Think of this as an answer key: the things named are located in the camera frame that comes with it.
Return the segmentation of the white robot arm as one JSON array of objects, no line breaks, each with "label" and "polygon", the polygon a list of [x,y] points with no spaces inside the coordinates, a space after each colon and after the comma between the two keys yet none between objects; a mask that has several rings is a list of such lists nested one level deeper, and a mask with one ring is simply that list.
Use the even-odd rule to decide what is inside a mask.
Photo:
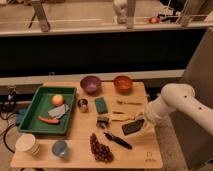
[{"label": "white robot arm", "polygon": [[213,109],[195,98],[195,90],[189,84],[169,83],[160,95],[150,101],[137,120],[144,119],[154,125],[160,123],[166,115],[179,111],[189,116],[206,132],[213,136]]}]

